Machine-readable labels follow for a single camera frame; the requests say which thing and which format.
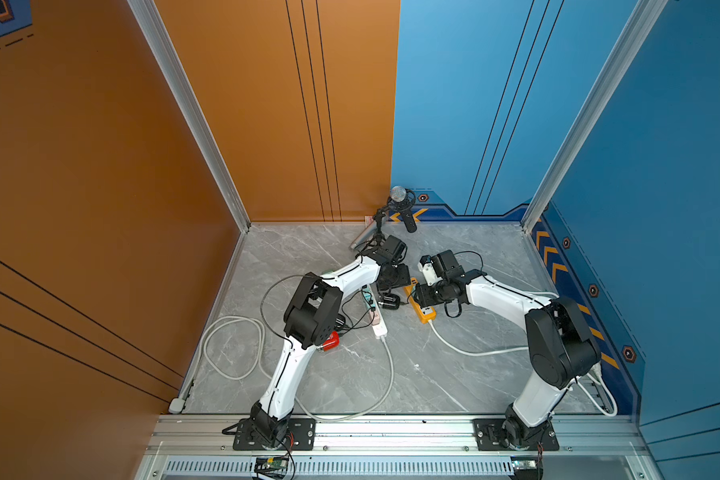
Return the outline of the yellow power strip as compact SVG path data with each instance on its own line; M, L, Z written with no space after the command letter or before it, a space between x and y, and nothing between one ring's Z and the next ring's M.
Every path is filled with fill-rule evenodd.
M419 282L415 278L410 279L410 284L404 287L406 303L410 305L422 324L427 324L436 318L436 311L431 306L423 306L416 297L416 289Z

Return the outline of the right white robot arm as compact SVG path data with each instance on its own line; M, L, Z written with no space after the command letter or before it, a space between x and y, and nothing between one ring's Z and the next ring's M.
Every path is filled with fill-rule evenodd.
M525 332L533 372L507 408L498 442L514 450L536 447L550 431L552 413L565 393L602 358L577 302L515 289L479 269L467 271L450 250L423 256L419 271L426 282L417 285L412 294L418 306L471 305L497 314Z

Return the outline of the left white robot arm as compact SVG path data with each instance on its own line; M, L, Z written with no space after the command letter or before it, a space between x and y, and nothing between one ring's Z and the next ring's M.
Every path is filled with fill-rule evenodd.
M364 286L392 289L408 286L404 264L406 243L395 237L362 250L349 264L326 274L308 272L300 277L283 313L283 348L262 397L252 406L250 421L263 445L286 445L287 427L296 393L308 363L336 331L343 302Z

